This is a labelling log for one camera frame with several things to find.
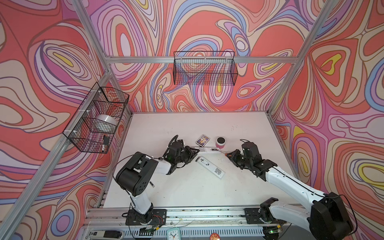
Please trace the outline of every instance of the orange round object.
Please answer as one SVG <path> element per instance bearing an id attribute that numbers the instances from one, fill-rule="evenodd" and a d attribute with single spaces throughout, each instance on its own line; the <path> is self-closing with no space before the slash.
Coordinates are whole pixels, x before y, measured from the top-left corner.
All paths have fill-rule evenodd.
<path id="1" fill-rule="evenodd" d="M 209 240 L 220 240 L 220 236 L 217 233 L 212 233 Z"/>

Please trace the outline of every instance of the black wire mesh basket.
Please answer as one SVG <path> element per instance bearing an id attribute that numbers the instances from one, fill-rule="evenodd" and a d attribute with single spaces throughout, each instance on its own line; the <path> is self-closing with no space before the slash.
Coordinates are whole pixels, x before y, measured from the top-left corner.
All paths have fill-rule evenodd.
<path id="1" fill-rule="evenodd" d="M 175 85 L 235 85 L 237 67 L 233 51 L 175 51 Z"/>
<path id="2" fill-rule="evenodd" d="M 128 94 L 116 88 L 98 87 L 95 96 L 75 127 L 69 134 L 65 133 L 68 130 L 63 132 L 81 152 L 108 152 L 128 104 Z"/>

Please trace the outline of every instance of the colorful patterned wall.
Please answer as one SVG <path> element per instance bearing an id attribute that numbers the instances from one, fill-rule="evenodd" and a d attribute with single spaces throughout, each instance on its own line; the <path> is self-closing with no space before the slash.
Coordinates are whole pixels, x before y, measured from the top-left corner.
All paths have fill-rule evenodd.
<path id="1" fill-rule="evenodd" d="M 68 1 L 0 1 L 0 221 L 103 72 Z M 13 239 L 74 238 L 124 121 L 108 154 L 68 148 Z"/>
<path id="2" fill-rule="evenodd" d="M 273 114 L 302 181 L 351 202 L 346 239 L 384 239 L 383 39 L 383 1 L 340 1 Z"/>
<path id="3" fill-rule="evenodd" d="M 233 50 L 296 56 L 322 0 L 98 0 L 87 5 L 110 56 L 173 56 Z M 290 64 L 238 64 L 233 86 L 175 86 L 173 64 L 115 64 L 133 111 L 265 111 Z"/>

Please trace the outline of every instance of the white tabletop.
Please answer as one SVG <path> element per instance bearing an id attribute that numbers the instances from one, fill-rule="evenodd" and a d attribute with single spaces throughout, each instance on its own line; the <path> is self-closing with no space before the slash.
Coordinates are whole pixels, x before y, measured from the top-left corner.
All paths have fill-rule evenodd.
<path id="1" fill-rule="evenodd" d="M 254 142 L 263 159 L 277 163 L 287 173 L 292 170 L 264 112 L 251 113 L 151 113 L 134 114 L 123 145 L 120 159 L 139 151 L 150 156 L 161 157 L 169 141 L 176 134 L 184 144 L 196 146 L 202 135 L 211 139 L 206 147 L 215 147 L 216 138 L 226 139 L 223 152 L 241 150 L 242 142 Z M 217 178 L 194 160 L 171 175 L 153 174 L 146 191 L 155 207 L 196 207 L 256 205 L 270 197 L 294 204 L 297 203 L 285 192 L 256 178 L 249 170 L 235 167 L 224 154 L 204 155 L 221 168 L 225 175 Z M 127 160 L 122 161 L 115 174 Z M 130 198 L 112 180 L 104 203 L 106 207 L 129 207 Z"/>

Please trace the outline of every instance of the alarm clock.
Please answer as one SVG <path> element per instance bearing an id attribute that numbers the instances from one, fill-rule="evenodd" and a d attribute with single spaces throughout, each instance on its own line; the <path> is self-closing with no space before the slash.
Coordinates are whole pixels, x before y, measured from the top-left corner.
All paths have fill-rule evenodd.
<path id="1" fill-rule="evenodd" d="M 167 240 L 180 240 L 180 229 L 178 227 L 167 230 Z"/>

